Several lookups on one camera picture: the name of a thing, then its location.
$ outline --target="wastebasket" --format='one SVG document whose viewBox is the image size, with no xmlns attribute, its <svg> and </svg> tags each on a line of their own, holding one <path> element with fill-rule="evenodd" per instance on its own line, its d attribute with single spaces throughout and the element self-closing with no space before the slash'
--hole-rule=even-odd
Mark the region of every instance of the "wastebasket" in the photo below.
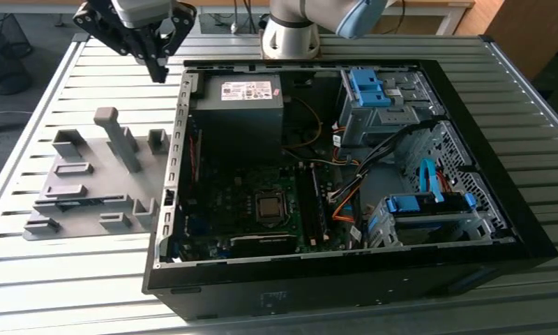
<svg viewBox="0 0 558 335">
<path fill-rule="evenodd" d="M 32 79 L 4 36 L 0 40 L 0 94 L 8 96 L 30 87 Z"/>
<path fill-rule="evenodd" d="M 5 51 L 12 51 L 17 58 L 25 57 L 33 51 L 17 18 L 12 14 L 0 14 L 0 50 L 4 42 L 10 44 L 10 49 Z"/>
</svg>

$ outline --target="gray plastic pillar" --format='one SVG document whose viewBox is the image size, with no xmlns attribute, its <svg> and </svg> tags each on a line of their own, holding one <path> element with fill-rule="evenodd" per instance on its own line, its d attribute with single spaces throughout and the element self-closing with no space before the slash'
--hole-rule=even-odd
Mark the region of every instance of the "gray plastic pillar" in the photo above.
<svg viewBox="0 0 558 335">
<path fill-rule="evenodd" d="M 129 172 L 138 172 L 139 162 L 134 155 L 132 143 L 128 142 L 124 131 L 118 124 L 118 110 L 113 107 L 100 107 L 94 112 L 94 124 L 105 129 L 112 147 L 120 155 L 121 161 Z"/>
<path fill-rule="evenodd" d="M 150 198 L 149 208 L 146 209 L 138 199 L 134 200 L 134 208 L 132 209 L 132 215 L 137 218 L 138 223 L 145 228 L 150 227 L 153 224 L 153 219 L 157 214 L 157 201 L 154 198 Z"/>
<path fill-rule="evenodd" d="M 132 226 L 124 213 L 104 213 L 100 215 L 100 224 L 108 230 L 122 230 Z"/>
</svg>

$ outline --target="wire bundle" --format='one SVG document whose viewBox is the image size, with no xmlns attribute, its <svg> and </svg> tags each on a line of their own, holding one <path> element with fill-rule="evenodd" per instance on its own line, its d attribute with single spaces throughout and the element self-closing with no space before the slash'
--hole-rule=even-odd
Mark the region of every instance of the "wire bundle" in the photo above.
<svg viewBox="0 0 558 335">
<path fill-rule="evenodd" d="M 397 133 L 391 134 L 381 143 L 377 145 L 373 150 L 370 150 L 367 156 L 363 158 L 362 162 L 358 164 L 358 167 L 355 169 L 355 174 L 351 180 L 345 184 L 343 187 L 341 187 L 333 194 L 329 194 L 329 201 L 335 201 L 343 194 L 346 194 L 345 198 L 341 200 L 339 205 L 337 206 L 331 218 L 334 220 L 346 221 L 353 223 L 357 228 L 359 229 L 359 226 L 362 225 L 361 221 L 361 215 L 359 215 L 359 204 L 355 204 L 354 202 L 359 202 L 359 187 L 362 185 L 362 181 L 365 176 L 369 173 L 369 168 L 373 164 L 375 164 L 382 158 L 390 155 L 390 153 L 395 149 L 395 145 L 398 144 L 399 140 L 410 133 L 426 129 L 433 128 L 435 124 L 438 123 L 438 120 L 427 120 L 422 121 L 419 124 L 413 124 L 410 126 L 406 126 L 403 129 L 401 129 Z M 339 215 L 339 211 L 342 210 L 345 204 L 347 202 L 351 202 L 351 210 L 353 210 L 353 217 L 342 216 Z M 363 244 L 365 240 L 365 227 L 361 227 L 362 232 L 362 241 Z"/>
</svg>

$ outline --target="motherboard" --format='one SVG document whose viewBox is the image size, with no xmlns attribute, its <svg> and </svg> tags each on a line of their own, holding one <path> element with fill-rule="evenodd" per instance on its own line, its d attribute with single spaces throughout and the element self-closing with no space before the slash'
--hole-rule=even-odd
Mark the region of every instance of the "motherboard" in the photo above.
<svg viewBox="0 0 558 335">
<path fill-rule="evenodd" d="M 215 260 L 342 250 L 345 230 L 329 229 L 322 200 L 334 188 L 333 173 L 323 164 L 203 166 L 186 201 L 185 256 Z"/>
</svg>

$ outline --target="aluminum table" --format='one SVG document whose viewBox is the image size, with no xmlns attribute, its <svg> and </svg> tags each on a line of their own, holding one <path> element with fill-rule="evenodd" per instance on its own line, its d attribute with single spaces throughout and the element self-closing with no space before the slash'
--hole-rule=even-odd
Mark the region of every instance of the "aluminum table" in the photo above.
<svg viewBox="0 0 558 335">
<path fill-rule="evenodd" d="M 18 334 L 558 334 L 558 258 L 459 297 L 186 324 L 139 291 L 147 234 L 28 242 L 21 237 L 58 129 L 105 137 L 116 106 L 135 136 L 171 128 L 182 61 L 255 59 L 257 36 L 190 36 L 166 84 L 97 40 L 76 36 L 0 175 L 0 331 Z M 494 43 L 473 37 L 322 38 L 329 59 L 435 59 L 558 248 L 558 117 Z"/>
</svg>

